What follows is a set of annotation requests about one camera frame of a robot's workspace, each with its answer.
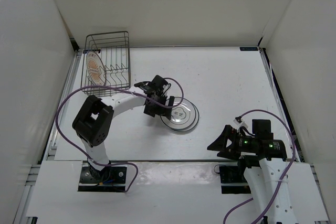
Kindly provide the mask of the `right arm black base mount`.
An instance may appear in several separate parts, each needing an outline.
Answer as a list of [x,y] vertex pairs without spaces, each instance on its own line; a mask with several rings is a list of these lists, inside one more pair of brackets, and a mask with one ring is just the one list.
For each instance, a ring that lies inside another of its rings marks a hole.
[[238,166],[218,164],[213,172],[220,177],[222,194],[250,194],[250,188]]

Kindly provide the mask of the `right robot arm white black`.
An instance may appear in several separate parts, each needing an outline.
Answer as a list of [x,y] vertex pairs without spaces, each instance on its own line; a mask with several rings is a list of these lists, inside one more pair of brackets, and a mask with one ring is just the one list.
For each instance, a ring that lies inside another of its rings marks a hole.
[[287,175],[295,159],[288,159],[284,142],[274,138],[270,120],[253,119],[251,132],[241,119],[235,122],[239,127],[225,125],[207,150],[237,161],[236,177],[247,182],[251,201],[260,212],[254,223],[298,223]]

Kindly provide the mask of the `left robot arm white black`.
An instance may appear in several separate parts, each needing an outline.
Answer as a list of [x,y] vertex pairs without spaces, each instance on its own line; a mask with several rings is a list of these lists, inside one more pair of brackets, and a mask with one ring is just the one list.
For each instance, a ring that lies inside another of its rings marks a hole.
[[112,96],[112,104],[105,104],[101,98],[90,95],[75,117],[72,128],[82,140],[91,176],[98,182],[109,180],[111,168],[106,154],[104,141],[108,136],[112,119],[116,116],[144,106],[143,113],[151,117],[164,116],[171,118],[175,97],[168,97],[171,84],[156,75],[152,81],[139,82],[124,92]]

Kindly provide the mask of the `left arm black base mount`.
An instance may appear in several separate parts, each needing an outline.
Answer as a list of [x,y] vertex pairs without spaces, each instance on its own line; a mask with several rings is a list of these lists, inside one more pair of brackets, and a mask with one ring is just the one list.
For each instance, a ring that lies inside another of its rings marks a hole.
[[126,166],[104,167],[96,171],[84,164],[78,183],[79,192],[122,193],[125,191],[127,178]]

